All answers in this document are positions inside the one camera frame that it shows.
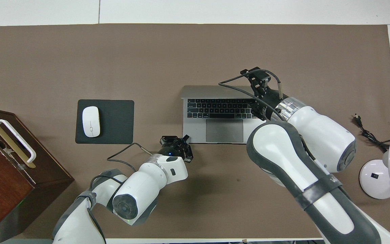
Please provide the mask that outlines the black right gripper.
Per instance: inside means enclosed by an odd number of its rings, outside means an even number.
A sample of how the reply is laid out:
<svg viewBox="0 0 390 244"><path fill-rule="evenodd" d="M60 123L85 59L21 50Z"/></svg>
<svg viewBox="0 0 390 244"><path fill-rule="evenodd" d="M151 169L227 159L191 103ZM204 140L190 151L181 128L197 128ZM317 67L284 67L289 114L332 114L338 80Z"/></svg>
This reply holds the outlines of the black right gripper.
<svg viewBox="0 0 390 244"><path fill-rule="evenodd" d="M280 98L281 89L274 90L267 86L268 82L271 80L270 74L256 72L256 70L259 69L259 67L255 67L250 70L243 69L240 71L240 74L246 77L251 83L257 84L256 87L255 85L251 85L254 96L268 104L268 106L266 106L264 103L260 103L255 99L249 102L252 115L262 121L265 121L271 119L271 116L275 113L274 109L283 100L283 97Z"/></svg>

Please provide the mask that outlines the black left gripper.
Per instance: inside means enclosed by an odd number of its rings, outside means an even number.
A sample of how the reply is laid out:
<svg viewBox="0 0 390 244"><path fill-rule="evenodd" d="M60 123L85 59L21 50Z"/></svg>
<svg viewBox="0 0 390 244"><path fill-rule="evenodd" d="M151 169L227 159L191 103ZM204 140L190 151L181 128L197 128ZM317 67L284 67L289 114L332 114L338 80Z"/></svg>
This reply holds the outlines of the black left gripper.
<svg viewBox="0 0 390 244"><path fill-rule="evenodd" d="M162 136L160 139L161 149L158 154L170 156L170 157L182 157L186 163L191 163L194 156L192 153L191 146L187 142L190 138L189 135L183 136L181 142L174 142L179 139L177 136Z"/></svg>

